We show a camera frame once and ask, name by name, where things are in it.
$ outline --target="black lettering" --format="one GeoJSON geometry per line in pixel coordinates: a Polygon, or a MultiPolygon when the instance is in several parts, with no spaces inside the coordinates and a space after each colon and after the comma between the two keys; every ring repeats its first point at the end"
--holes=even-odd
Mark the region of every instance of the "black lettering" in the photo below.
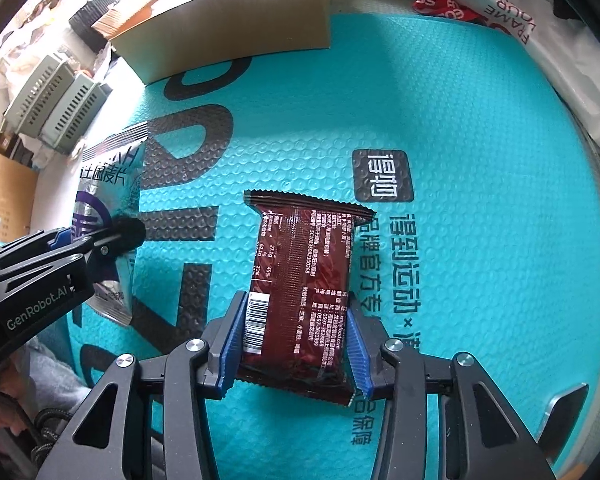
{"type": "Polygon", "coordinates": [[[75,326],[82,328],[82,303],[71,311],[71,321],[75,326]]]}
{"type": "Polygon", "coordinates": [[[502,18],[503,23],[507,23],[511,17],[507,16],[504,12],[496,12],[494,18],[497,20],[498,18],[502,18]]]}
{"type": "Polygon", "coordinates": [[[200,337],[206,325],[212,266],[184,264],[176,326],[134,298],[131,326],[160,353],[168,354],[187,339],[200,337]]]}
{"type": "Polygon", "coordinates": [[[116,357],[108,350],[99,346],[82,345],[80,348],[80,368],[84,375],[84,382],[87,383],[88,387],[93,388],[95,384],[92,370],[105,372],[109,368],[109,365],[115,361],[116,357]]]}
{"type": "Polygon", "coordinates": [[[507,7],[507,12],[511,14],[513,11],[515,11],[516,16],[520,15],[520,9],[517,8],[515,5],[509,4],[509,7],[507,7]]]}
{"type": "MultiPolygon", "coordinates": [[[[155,398],[154,401],[159,402],[161,404],[162,396],[160,396],[159,399],[155,398]]],[[[152,439],[157,440],[158,442],[160,442],[160,444],[164,444],[164,437],[162,436],[161,433],[158,433],[157,431],[155,431],[154,428],[151,428],[150,433],[151,433],[152,439]]]]}
{"type": "Polygon", "coordinates": [[[229,147],[234,134],[234,117],[221,105],[203,105],[152,119],[148,128],[141,188],[155,189],[186,184],[214,167],[229,147]],[[171,155],[155,139],[160,134],[197,124],[204,126],[205,140],[195,153],[183,158],[171,155]]]}
{"type": "Polygon", "coordinates": [[[182,83],[186,72],[181,72],[169,78],[167,84],[164,86],[164,96],[169,101],[183,101],[184,99],[192,99],[194,97],[210,94],[211,92],[215,92],[216,90],[233,83],[247,71],[250,64],[251,57],[234,59],[231,62],[229,70],[222,75],[219,75],[210,81],[203,81],[202,83],[195,83],[193,85],[185,85],[182,83]]]}
{"type": "Polygon", "coordinates": [[[218,206],[140,213],[148,242],[208,242],[216,239],[218,206]]]}

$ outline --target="red packaging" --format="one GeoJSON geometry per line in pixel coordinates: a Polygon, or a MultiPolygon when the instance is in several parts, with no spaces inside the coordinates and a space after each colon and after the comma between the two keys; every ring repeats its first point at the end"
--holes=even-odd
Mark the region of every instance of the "red packaging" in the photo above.
{"type": "Polygon", "coordinates": [[[344,366],[349,265],[366,207],[295,193],[245,191],[262,215],[238,378],[348,405],[344,366]]]}
{"type": "Polygon", "coordinates": [[[459,5],[455,0],[417,0],[413,4],[413,10],[419,14],[460,20],[461,22],[472,22],[480,19],[480,14],[469,7],[459,5]]]}

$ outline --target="teal mat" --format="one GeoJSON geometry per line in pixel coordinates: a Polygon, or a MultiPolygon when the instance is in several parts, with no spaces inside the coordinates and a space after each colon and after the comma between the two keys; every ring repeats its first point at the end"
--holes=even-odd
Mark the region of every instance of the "teal mat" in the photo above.
{"type": "MultiPolygon", "coordinates": [[[[217,123],[226,120],[224,107],[233,134],[221,156],[222,140],[199,150],[192,164],[210,169],[186,184],[168,185],[183,174],[164,157],[148,156],[153,180],[145,187],[167,186],[145,189],[141,211],[217,206],[218,216],[204,241],[147,241],[138,251],[136,296],[174,325],[189,301],[180,290],[183,270],[197,272],[192,280],[202,276],[201,283],[210,273],[207,315],[222,315],[250,282],[260,217],[242,203],[243,190],[352,202],[352,152],[402,150],[414,200],[366,204],[379,221],[356,237],[351,288],[377,308],[390,334],[422,352],[447,358],[472,352],[532,433],[554,394],[589,383],[559,466],[600,373],[600,201],[563,104],[519,44],[488,28],[360,14],[334,16],[332,31],[330,50],[256,57],[235,81],[199,97],[168,100],[166,81],[144,90],[126,124],[220,105],[206,108],[213,112],[207,129],[216,125],[213,114],[217,123]],[[395,312],[391,216],[416,222],[420,267],[412,314],[395,312]],[[375,236],[379,264],[365,259],[375,254],[375,236]]],[[[229,66],[189,72],[182,83],[211,80],[229,66]]],[[[121,121],[111,102],[102,113],[121,121]]],[[[205,137],[202,126],[158,134],[175,127],[163,126],[155,140],[175,158],[196,152],[205,137]]],[[[69,326],[76,362],[85,362],[83,344],[140,358],[159,353],[136,330],[88,308],[69,326]]],[[[89,348],[92,357],[109,355],[89,348]]],[[[223,402],[207,405],[223,479],[370,477],[381,402],[356,398],[342,408],[237,383],[223,402]]],[[[433,479],[433,398],[429,405],[427,479],[433,479]]]]}

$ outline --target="blue gripper pad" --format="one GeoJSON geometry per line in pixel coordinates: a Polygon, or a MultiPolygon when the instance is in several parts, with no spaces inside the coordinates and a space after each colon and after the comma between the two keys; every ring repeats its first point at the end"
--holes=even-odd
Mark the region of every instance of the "blue gripper pad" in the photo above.
{"type": "Polygon", "coordinates": [[[71,243],[71,229],[63,229],[62,231],[58,231],[56,235],[56,239],[53,242],[49,242],[49,250],[53,251],[59,247],[67,246],[71,243]]]}
{"type": "Polygon", "coordinates": [[[368,399],[374,390],[369,366],[369,352],[351,311],[347,311],[347,357],[356,387],[368,399]]]}
{"type": "MultiPolygon", "coordinates": [[[[391,169],[401,186],[366,203],[378,220],[356,234],[351,290],[389,335],[474,354],[532,433],[553,395],[589,383],[560,466],[600,372],[600,201],[567,111],[516,40],[488,28],[340,15],[332,38],[238,61],[225,86],[205,82],[230,63],[114,90],[94,127],[149,120],[154,135],[148,241],[131,328],[87,307],[70,317],[78,370],[93,380],[114,355],[168,351],[248,290],[260,216],[245,189],[369,198],[376,154],[388,185],[376,194],[394,191],[391,169]]],[[[207,405],[223,480],[370,477],[382,402],[341,408],[238,381],[207,405]]],[[[434,399],[429,412],[434,479],[434,399]]]]}
{"type": "Polygon", "coordinates": [[[240,366],[242,357],[242,335],[244,333],[244,316],[247,310],[247,299],[245,294],[240,302],[240,308],[235,316],[235,322],[231,327],[226,343],[220,356],[220,373],[218,379],[218,393],[223,397],[229,388],[234,385],[235,377],[240,366]]]}

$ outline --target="white plastic bag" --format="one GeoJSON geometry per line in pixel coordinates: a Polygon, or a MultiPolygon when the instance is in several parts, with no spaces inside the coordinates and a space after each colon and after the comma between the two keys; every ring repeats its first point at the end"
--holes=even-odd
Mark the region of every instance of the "white plastic bag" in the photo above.
{"type": "Polygon", "coordinates": [[[600,44],[589,27],[556,18],[554,0],[457,1],[518,38],[600,147],[600,44]]]}

